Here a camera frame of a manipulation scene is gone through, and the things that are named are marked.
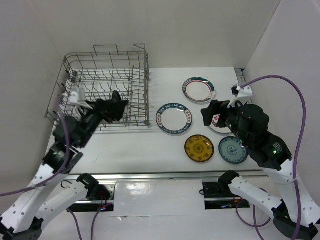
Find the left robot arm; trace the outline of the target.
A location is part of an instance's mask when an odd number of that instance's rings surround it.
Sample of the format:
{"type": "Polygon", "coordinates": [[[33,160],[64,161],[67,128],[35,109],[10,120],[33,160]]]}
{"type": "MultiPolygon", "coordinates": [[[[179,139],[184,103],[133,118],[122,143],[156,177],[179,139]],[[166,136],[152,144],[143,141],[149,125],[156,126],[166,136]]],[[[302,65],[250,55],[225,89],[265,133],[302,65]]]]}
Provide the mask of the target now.
{"type": "Polygon", "coordinates": [[[5,193],[20,194],[16,202],[0,216],[0,233],[5,240],[37,240],[44,228],[60,213],[84,198],[106,198],[107,189],[89,173],[81,174],[71,186],[52,199],[50,194],[64,181],[83,157],[84,148],[102,121],[120,121],[128,105],[127,100],[116,97],[87,102],[88,108],[81,119],[59,111],[59,122],[53,131],[54,144],[27,188],[5,193]]]}

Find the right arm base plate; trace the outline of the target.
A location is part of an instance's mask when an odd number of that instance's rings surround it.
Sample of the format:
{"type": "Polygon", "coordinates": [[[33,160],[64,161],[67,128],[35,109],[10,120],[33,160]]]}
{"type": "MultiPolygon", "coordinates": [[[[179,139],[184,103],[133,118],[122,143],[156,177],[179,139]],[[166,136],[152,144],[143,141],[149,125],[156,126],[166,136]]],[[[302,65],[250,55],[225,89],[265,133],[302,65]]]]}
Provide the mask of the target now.
{"type": "Polygon", "coordinates": [[[250,203],[247,200],[242,200],[240,196],[223,191],[218,182],[203,182],[199,194],[204,197],[205,210],[250,208],[250,203]]]}

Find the white plate teal red rim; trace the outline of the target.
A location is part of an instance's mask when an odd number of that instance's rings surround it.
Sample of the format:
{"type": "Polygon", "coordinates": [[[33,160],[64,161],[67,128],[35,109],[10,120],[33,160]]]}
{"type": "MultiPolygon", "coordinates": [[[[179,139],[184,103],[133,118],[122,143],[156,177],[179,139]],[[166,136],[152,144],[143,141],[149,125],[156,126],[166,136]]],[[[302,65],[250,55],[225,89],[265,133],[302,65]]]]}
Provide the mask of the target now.
{"type": "Polygon", "coordinates": [[[207,79],[202,77],[191,77],[182,85],[184,96],[194,103],[206,103],[216,95],[216,88],[207,79]]]}

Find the silver aluminium front rail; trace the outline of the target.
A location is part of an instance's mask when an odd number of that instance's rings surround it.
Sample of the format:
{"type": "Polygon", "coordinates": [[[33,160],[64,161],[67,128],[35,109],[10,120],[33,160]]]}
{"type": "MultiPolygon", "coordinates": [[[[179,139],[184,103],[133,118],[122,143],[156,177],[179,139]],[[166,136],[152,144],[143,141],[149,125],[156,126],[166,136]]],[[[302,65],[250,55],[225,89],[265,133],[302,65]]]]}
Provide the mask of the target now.
{"type": "MultiPolygon", "coordinates": [[[[236,171],[245,178],[268,177],[262,170],[238,170],[236,171]]],[[[199,171],[199,172],[165,172],[165,173],[119,173],[119,174],[93,174],[91,176],[98,181],[156,181],[156,180],[212,180],[222,176],[225,171],[199,171]]],[[[57,176],[53,180],[60,183],[62,180],[75,181],[80,174],[57,176]]]]}

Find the silver aluminium side rail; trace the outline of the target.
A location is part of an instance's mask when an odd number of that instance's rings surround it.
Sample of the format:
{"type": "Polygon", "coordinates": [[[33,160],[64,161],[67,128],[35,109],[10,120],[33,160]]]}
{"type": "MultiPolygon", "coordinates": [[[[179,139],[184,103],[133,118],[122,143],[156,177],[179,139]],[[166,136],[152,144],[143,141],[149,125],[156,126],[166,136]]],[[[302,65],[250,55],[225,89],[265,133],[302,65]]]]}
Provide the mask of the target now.
{"type": "Polygon", "coordinates": [[[246,79],[244,77],[244,69],[243,68],[235,68],[235,74],[239,83],[246,83],[246,79]]]}

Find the black round plate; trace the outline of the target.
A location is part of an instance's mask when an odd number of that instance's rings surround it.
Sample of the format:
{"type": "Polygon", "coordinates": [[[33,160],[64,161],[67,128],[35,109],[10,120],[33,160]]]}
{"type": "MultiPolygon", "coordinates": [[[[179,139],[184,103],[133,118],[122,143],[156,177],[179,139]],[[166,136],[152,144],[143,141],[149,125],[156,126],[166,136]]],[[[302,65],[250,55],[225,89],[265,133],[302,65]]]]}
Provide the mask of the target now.
{"type": "Polygon", "coordinates": [[[120,93],[117,90],[113,91],[111,100],[118,110],[124,110],[126,106],[129,104],[128,100],[122,99],[120,93]]]}

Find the white plate red characters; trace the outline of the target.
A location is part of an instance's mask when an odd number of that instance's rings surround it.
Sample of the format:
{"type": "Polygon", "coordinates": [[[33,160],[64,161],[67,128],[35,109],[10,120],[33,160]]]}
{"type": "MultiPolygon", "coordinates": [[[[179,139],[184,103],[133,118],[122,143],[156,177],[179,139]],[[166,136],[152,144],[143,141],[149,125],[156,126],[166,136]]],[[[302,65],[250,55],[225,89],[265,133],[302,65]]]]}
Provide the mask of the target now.
{"type": "Polygon", "coordinates": [[[232,131],[230,130],[228,125],[226,125],[225,127],[218,126],[219,118],[220,118],[219,114],[214,115],[212,117],[211,124],[210,124],[209,128],[218,134],[223,134],[223,135],[232,134],[232,131]]]}

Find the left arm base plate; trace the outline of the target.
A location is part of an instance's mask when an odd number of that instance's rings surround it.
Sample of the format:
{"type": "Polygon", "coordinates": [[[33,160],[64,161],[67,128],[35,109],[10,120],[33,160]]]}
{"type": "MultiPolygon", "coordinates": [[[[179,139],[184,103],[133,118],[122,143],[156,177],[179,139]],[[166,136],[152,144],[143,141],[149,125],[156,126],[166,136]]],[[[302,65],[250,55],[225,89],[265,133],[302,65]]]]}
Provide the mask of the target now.
{"type": "Polygon", "coordinates": [[[75,213],[113,212],[116,185],[100,184],[89,198],[78,200],[69,207],[75,213]]]}

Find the blue white patterned plate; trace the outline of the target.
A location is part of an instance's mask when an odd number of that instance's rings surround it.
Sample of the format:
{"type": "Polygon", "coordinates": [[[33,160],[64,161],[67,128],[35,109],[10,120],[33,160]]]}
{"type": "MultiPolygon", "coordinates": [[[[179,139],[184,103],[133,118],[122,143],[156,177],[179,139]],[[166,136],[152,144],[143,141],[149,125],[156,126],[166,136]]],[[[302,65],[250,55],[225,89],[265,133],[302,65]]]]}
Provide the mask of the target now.
{"type": "Polygon", "coordinates": [[[248,158],[247,150],[234,136],[223,138],[218,145],[220,156],[229,164],[238,165],[248,158]]]}

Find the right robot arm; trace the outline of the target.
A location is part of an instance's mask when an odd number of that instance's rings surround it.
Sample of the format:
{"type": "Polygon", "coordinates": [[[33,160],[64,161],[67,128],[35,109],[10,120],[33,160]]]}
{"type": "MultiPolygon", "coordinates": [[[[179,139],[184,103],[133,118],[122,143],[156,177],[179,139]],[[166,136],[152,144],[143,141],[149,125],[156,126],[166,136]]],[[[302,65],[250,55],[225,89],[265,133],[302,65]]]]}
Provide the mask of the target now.
{"type": "Polygon", "coordinates": [[[320,207],[294,172],[294,160],[286,143],[269,132],[270,118],[263,109],[254,104],[230,107],[229,101],[213,100],[200,112],[206,127],[215,115],[219,116],[217,126],[231,130],[250,158],[272,180],[280,197],[253,186],[233,170],[218,179],[220,194],[234,194],[252,203],[271,218],[285,237],[312,240],[318,234],[320,207]]]}

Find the yellow patterned plate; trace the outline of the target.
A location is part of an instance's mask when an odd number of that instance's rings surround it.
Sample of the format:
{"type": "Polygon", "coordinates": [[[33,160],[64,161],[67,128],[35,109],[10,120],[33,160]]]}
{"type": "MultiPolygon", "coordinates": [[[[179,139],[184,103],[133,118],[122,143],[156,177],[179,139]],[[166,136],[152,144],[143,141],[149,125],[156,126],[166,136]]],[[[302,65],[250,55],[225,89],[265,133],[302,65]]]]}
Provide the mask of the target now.
{"type": "Polygon", "coordinates": [[[215,148],[208,137],[196,134],[186,140],[184,151],[192,161],[196,163],[206,163],[213,157],[215,148]]]}

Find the white plate teal lettered rim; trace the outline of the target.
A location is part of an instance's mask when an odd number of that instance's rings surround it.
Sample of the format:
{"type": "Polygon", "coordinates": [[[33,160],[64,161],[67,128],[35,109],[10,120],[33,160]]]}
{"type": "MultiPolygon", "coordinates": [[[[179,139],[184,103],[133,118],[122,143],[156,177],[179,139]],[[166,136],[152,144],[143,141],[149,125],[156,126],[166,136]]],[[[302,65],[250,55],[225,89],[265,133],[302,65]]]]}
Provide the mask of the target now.
{"type": "Polygon", "coordinates": [[[156,112],[157,126],[170,135],[180,135],[187,132],[193,123],[191,111],[180,103],[166,103],[156,112]]]}

